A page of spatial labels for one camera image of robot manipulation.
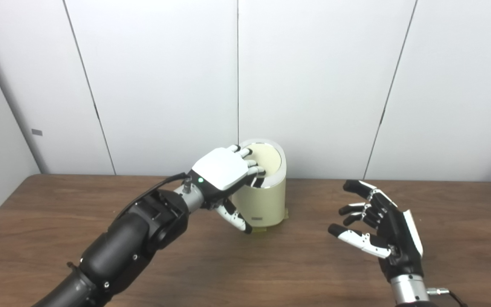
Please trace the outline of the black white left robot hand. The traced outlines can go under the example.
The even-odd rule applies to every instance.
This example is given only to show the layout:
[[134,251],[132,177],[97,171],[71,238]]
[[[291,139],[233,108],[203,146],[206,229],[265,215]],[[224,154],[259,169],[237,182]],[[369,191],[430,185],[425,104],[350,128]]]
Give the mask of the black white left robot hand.
[[250,148],[232,145],[215,148],[201,157],[187,173],[182,196],[190,213],[198,209],[216,211],[228,223],[249,235],[253,227],[245,220],[230,196],[246,183],[265,175],[266,170],[257,161],[247,159]]

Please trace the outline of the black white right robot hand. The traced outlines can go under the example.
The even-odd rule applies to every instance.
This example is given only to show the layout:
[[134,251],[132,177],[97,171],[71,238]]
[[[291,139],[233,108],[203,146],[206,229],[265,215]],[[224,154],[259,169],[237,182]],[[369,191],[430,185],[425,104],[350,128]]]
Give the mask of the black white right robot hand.
[[424,249],[411,211],[401,211],[382,190],[361,180],[347,180],[343,190],[364,201],[340,208],[343,224],[331,224],[329,233],[378,257],[387,281],[401,275],[424,277]]

